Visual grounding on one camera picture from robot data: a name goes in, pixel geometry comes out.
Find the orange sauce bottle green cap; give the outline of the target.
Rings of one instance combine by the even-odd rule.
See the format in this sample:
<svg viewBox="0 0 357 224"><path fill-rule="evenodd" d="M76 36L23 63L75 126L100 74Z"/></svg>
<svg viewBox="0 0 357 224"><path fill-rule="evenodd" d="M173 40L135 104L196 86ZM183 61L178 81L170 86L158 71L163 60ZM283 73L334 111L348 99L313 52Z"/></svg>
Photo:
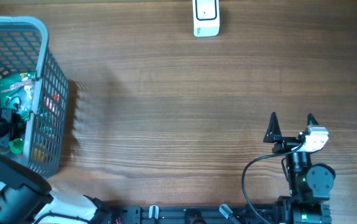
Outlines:
<svg viewBox="0 0 357 224"><path fill-rule="evenodd" d="M22 154L24 151L24 140L17 138L9 141L9 149L13 154Z"/></svg>

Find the green 3M gloves packet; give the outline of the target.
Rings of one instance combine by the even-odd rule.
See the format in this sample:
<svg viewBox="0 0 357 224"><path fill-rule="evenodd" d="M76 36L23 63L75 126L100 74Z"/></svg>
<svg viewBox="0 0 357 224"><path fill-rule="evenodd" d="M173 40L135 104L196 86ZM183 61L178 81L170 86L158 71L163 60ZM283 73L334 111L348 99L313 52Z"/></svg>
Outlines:
<svg viewBox="0 0 357 224"><path fill-rule="evenodd" d="M12 109L24 121L32 111L37 72L14 73L0 79L0 107Z"/></svg>

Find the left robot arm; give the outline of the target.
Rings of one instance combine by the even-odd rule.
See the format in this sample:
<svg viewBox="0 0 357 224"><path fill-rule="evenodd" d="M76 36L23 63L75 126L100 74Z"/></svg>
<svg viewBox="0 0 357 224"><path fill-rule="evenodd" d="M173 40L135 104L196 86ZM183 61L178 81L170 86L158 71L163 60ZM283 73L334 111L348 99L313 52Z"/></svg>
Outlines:
<svg viewBox="0 0 357 224"><path fill-rule="evenodd" d="M16 127L0 110L0 139ZM110 208L97 198L52 190L38 173L0 154L0 223L112 223Z"/></svg>

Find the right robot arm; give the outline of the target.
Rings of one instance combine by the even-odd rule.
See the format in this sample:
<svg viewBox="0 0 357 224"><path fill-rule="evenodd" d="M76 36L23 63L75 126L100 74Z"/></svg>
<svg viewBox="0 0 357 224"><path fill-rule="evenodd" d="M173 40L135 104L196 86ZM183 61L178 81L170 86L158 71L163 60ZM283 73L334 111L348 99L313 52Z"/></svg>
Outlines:
<svg viewBox="0 0 357 224"><path fill-rule="evenodd" d="M329 138L326 127L310 113L307 127L297 137L284 137L277 115L271 114L264 143L273 143L273 155L285 155L281 166L289 183L289 196L280 196L272 207L273 223L331 223L330 199L336 173L330 166L313 164L311 155L321 151Z"/></svg>

